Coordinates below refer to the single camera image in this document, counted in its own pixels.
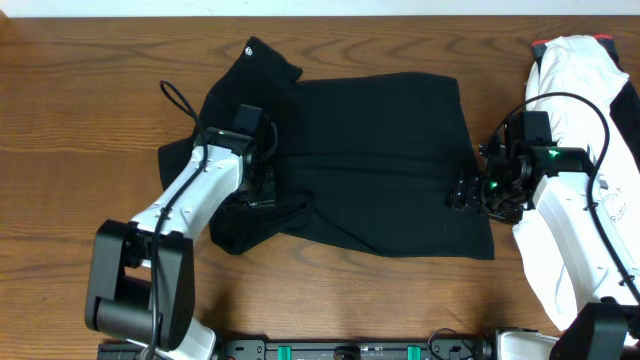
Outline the black t-shirt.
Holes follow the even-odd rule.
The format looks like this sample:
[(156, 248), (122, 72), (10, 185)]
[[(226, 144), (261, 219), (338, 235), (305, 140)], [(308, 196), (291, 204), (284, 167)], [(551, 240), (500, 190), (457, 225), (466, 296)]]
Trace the black t-shirt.
[(493, 258), (487, 217), (445, 203), (460, 170), (476, 165), (455, 79), (302, 74), (253, 37), (209, 90), (205, 126), (226, 128), (251, 105), (279, 136), (275, 205), (229, 198), (209, 222), (216, 245), (239, 255), (284, 233), (384, 257)]

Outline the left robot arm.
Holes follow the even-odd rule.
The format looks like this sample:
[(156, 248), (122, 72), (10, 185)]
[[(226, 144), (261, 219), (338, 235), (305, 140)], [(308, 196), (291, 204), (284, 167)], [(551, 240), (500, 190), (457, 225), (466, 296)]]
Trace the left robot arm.
[(149, 207), (127, 222), (106, 220), (93, 244), (86, 326), (139, 346), (140, 359), (212, 358), (217, 336), (194, 316), (196, 243), (233, 196), (259, 204), (277, 145), (273, 125), (208, 128)]

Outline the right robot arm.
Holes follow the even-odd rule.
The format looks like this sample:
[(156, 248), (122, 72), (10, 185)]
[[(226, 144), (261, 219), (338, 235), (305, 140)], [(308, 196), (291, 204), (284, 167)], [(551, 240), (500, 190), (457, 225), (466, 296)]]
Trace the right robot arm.
[(484, 174), (463, 171), (446, 203), (515, 225), (526, 211), (548, 227), (573, 287), (577, 316), (559, 337), (498, 330), (481, 359), (637, 358), (626, 345), (639, 337), (639, 268), (631, 247), (606, 219), (605, 187), (579, 148), (501, 146)]

